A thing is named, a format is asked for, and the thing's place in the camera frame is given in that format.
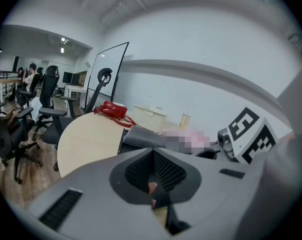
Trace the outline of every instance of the computer monitor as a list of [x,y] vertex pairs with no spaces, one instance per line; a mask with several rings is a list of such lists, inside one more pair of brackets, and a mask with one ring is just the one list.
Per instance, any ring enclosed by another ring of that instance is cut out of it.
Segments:
[[72,85],[78,85],[79,84],[79,80],[80,80],[80,75],[79,74],[73,74],[72,77]]
[[64,72],[64,75],[63,75],[63,82],[67,83],[67,84],[70,84],[71,81],[72,81],[72,73],[69,73],[69,72]]

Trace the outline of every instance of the wooden floor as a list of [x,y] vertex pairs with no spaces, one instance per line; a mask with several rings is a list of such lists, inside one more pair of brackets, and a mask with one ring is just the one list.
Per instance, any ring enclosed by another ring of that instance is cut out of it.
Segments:
[[[54,106],[58,110],[65,110],[65,103],[60,98],[54,97]],[[14,107],[15,102],[9,102],[4,109],[5,111],[11,111]],[[77,115],[83,114],[78,103],[75,105],[74,110]],[[41,133],[45,131],[46,129],[44,128],[40,130]],[[32,143],[32,135],[33,132],[29,132],[29,140],[22,144]],[[18,170],[18,177],[23,181],[21,185],[14,181],[15,159],[9,160],[7,167],[0,162],[0,189],[4,197],[19,204],[23,208],[27,208],[32,200],[43,190],[61,178],[60,173],[53,170],[53,165],[57,161],[57,151],[54,145],[44,143],[41,134],[37,135],[36,141],[41,148],[36,149],[34,146],[28,150],[27,153],[41,160],[43,167],[39,167],[36,163],[22,158]]]

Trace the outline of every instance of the wooden tabletop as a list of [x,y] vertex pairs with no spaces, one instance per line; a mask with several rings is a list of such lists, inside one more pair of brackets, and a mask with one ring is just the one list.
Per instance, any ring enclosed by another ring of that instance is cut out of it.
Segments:
[[0,79],[0,84],[14,83],[18,81],[19,81],[18,78]]
[[116,156],[123,128],[102,114],[75,119],[64,130],[57,150],[61,177],[87,163]]

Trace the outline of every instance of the railing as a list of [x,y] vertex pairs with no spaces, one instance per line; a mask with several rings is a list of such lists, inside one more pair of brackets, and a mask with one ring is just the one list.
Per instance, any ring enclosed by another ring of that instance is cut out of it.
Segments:
[[[9,78],[16,78],[18,75],[18,72],[15,71],[0,71],[0,79],[9,79]],[[3,87],[3,91],[5,96],[12,91],[14,84],[11,84],[11,90],[7,91],[7,88],[10,88],[10,84],[5,84],[5,87]]]

